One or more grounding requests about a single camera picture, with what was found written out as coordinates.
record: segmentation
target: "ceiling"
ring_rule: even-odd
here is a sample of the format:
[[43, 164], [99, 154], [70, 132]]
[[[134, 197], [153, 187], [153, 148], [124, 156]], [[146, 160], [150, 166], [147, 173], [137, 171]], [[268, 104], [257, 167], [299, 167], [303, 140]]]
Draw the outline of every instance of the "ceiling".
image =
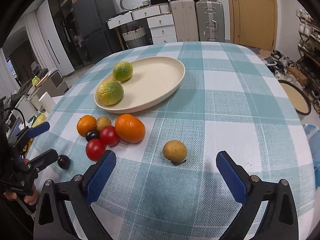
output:
[[14, 52], [22, 43], [29, 40], [23, 17], [26, 14], [38, 9], [43, 2], [44, 0], [34, 0], [13, 27], [8, 38], [2, 46], [3, 53], [6, 58], [8, 58], [11, 53]]

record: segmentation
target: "checkered tablecloth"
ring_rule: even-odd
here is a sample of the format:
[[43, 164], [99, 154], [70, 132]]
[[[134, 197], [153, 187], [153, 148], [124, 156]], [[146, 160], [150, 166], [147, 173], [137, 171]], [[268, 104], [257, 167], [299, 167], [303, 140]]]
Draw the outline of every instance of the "checkered tablecloth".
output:
[[[35, 139], [30, 158], [53, 148], [72, 160], [69, 170], [53, 163], [40, 173], [69, 181], [93, 164], [78, 135], [80, 117], [119, 116], [99, 109], [93, 99], [98, 83], [119, 61], [151, 56], [179, 59], [186, 67], [180, 88], [150, 109], [134, 113], [146, 127], [140, 144], [120, 143], [112, 150], [117, 164], [100, 198], [92, 204], [113, 239], [217, 239], [241, 204], [233, 199], [215, 158], [225, 150], [249, 174], [265, 181], [289, 181], [299, 218], [300, 239], [313, 217], [315, 179], [311, 153], [301, 122], [287, 95], [249, 49], [216, 42], [178, 42], [126, 50], [91, 68], [48, 117], [50, 131]], [[162, 155], [177, 139], [188, 148], [187, 162], [173, 166]], [[263, 203], [247, 237], [263, 216]], [[78, 232], [79, 223], [68, 204]]]

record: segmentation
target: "gray refrigerator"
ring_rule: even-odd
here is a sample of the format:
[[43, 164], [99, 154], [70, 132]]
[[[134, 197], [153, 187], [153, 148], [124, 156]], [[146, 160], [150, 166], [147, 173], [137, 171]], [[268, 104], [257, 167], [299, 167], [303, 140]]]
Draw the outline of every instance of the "gray refrigerator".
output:
[[122, 50], [116, 31], [106, 23], [116, 14], [112, 0], [78, 0], [73, 12], [94, 63]]

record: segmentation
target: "dark purple fruit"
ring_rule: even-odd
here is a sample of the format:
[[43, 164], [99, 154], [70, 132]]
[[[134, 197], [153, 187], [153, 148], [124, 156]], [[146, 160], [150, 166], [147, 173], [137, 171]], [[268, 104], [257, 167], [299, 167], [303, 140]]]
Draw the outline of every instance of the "dark purple fruit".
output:
[[85, 134], [85, 139], [87, 140], [87, 142], [91, 141], [92, 139], [99, 139], [100, 138], [100, 132], [97, 130], [90, 130], [87, 131], [87, 133]]
[[61, 154], [58, 157], [58, 165], [60, 168], [67, 170], [70, 167], [70, 159], [67, 155]]

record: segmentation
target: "gray suitcase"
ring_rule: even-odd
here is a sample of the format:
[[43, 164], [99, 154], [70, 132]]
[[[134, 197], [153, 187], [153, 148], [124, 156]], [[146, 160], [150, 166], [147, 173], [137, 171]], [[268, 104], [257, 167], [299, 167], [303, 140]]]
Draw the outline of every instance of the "gray suitcase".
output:
[[223, 5], [219, 1], [196, 2], [200, 41], [225, 42]]
[[171, 9], [177, 41], [199, 41], [195, 2], [172, 1]]

